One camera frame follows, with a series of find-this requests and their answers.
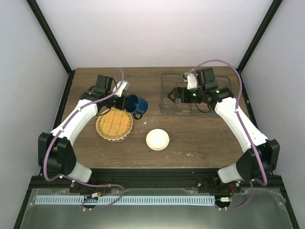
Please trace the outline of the blue ceramic mug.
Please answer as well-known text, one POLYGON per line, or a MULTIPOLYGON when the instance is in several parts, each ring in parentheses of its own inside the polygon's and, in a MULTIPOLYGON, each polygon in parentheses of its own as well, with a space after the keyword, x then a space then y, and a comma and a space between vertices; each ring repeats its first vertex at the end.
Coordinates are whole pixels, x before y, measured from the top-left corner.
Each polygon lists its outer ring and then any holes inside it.
POLYGON ((127 96, 125 110, 132 113, 134 119, 139 120, 148 110, 148 102, 134 94, 127 96))

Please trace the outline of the cream ceramic bowl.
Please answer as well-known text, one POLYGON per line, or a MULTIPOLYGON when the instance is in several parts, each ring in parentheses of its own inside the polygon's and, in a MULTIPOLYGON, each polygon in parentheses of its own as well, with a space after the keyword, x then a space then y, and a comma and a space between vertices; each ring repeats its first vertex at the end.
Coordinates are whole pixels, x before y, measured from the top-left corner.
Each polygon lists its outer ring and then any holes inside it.
POLYGON ((169 135, 162 129, 153 129, 146 136, 147 146, 155 151, 164 150, 169 142, 169 135))

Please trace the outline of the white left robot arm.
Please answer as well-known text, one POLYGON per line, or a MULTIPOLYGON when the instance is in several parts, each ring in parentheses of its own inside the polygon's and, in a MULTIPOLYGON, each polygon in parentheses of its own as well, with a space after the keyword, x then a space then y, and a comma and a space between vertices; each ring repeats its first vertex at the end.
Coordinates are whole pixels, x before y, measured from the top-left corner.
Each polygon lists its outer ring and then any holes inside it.
POLYGON ((68 117, 50 133, 41 133, 38 138, 38 162, 47 181, 67 177, 80 181, 81 188, 91 193, 97 188, 92 170, 80 164, 73 144, 86 124, 103 107, 124 109, 125 96, 129 87, 125 80, 111 88, 113 78, 99 75, 96 84, 84 92, 68 117))

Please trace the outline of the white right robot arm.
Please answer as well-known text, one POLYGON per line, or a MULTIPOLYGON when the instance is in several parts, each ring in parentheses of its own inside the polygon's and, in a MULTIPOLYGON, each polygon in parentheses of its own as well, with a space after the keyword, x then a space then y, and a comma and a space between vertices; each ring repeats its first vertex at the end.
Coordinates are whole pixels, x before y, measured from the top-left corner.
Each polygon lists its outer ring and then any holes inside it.
POLYGON ((218 170, 212 188, 223 192, 233 181, 255 180, 267 185, 267 175, 276 169, 279 143, 268 139, 251 122, 227 86, 219 86, 212 68, 183 75, 186 87, 175 87, 167 97, 174 103, 205 103, 228 125, 243 151, 236 163, 218 170))

